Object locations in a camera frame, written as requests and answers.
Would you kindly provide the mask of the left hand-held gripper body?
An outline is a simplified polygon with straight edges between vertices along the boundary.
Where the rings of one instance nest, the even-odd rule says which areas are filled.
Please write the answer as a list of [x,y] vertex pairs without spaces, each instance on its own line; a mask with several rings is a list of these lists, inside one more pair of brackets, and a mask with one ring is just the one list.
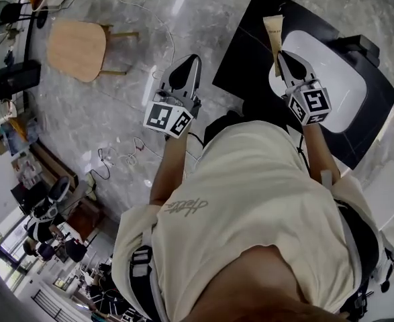
[[195,94],[186,97],[158,89],[146,106],[143,126],[179,138],[197,118],[200,107],[201,100]]

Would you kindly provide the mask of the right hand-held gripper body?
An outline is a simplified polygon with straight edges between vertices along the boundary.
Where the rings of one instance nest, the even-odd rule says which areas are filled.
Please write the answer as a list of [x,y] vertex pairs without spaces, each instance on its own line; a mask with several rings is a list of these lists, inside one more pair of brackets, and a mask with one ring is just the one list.
[[328,91],[318,78],[285,84],[285,102],[302,126],[321,123],[332,111]]

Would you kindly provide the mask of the beige tube packet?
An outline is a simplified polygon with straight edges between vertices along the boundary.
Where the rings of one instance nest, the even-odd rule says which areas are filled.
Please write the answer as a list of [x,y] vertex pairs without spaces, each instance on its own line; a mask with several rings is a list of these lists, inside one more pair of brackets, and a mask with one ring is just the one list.
[[283,16],[274,15],[263,18],[263,23],[270,40],[270,46],[273,53],[273,60],[275,65],[275,76],[281,75],[281,71],[278,63],[278,53],[282,50],[282,28],[283,28]]

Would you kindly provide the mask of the person's right forearm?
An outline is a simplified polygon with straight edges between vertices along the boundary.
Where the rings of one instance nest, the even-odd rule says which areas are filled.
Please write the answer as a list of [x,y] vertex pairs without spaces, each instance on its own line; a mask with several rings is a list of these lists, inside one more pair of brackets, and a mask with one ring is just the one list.
[[327,146],[320,125],[303,126],[303,137],[307,147],[310,177],[322,183],[322,172],[329,171],[332,184],[335,184],[341,179],[341,174]]

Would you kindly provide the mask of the person's left forearm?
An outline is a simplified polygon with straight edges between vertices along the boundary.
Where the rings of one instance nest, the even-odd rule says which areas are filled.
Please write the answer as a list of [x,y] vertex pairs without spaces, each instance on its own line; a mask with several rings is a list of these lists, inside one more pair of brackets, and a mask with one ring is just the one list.
[[167,139],[160,166],[150,191],[151,205],[163,206],[181,185],[187,151],[188,125],[179,138]]

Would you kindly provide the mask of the person's black trousers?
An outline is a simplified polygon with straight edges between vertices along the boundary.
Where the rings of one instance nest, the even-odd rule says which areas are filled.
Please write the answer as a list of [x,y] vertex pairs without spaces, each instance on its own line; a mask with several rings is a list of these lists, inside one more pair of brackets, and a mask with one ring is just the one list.
[[225,128],[243,122],[245,122],[243,115],[234,110],[229,110],[225,115],[217,118],[205,128],[203,147],[206,147],[209,142]]

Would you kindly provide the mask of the black box on table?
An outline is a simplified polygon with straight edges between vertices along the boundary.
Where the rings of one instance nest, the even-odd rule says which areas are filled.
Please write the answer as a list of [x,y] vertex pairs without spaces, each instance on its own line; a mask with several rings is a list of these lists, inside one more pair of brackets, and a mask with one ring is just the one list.
[[330,42],[330,46],[341,54],[358,53],[376,68],[380,65],[379,47],[364,35],[337,38]]

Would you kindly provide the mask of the wooden chair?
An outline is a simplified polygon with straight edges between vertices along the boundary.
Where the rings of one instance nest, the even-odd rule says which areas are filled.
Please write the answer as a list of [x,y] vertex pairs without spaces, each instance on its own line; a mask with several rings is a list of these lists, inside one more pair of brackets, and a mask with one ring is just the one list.
[[113,33],[111,27],[73,19],[56,20],[46,49],[49,65],[83,83],[101,74],[125,76],[126,71],[103,69],[107,44],[115,38],[138,38],[140,33]]

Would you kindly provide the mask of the cream t-shirt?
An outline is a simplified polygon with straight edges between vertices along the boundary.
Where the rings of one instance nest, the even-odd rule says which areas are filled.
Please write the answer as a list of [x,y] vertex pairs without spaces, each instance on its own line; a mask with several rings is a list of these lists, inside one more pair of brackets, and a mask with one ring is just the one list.
[[183,322],[211,279],[245,251],[274,246],[306,300],[329,313],[354,273],[335,199],[377,230],[360,183],[312,179],[289,134],[265,121],[229,126],[163,206],[121,216],[112,264],[124,298],[153,322]]

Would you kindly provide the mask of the white cabinet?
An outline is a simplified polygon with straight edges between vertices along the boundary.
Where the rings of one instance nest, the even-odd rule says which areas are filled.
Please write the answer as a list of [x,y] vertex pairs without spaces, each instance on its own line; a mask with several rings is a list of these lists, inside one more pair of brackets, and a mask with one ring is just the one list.
[[394,161],[390,160],[364,189],[375,225],[382,230],[394,218]]

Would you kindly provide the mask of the brown desk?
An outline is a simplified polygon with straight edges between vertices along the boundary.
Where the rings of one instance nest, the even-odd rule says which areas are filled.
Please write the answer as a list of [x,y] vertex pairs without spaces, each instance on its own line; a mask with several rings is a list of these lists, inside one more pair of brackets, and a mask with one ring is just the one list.
[[104,219],[103,205],[83,198],[68,216],[66,222],[84,242]]

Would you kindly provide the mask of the black box cabinet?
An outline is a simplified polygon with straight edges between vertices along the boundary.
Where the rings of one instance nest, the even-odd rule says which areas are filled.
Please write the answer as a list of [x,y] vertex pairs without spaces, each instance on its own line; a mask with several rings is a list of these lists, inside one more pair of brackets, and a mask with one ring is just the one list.
[[36,87],[40,82],[41,64],[28,60],[0,69],[0,101],[12,95]]

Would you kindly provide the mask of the black mezzanine railing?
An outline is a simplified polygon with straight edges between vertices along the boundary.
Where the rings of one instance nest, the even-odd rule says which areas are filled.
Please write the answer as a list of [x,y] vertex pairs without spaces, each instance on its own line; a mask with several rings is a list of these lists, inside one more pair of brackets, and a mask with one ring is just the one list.
[[72,313],[70,309],[63,307],[57,300],[41,289],[32,295],[31,298],[55,322],[92,322],[88,317],[79,317],[76,313]]

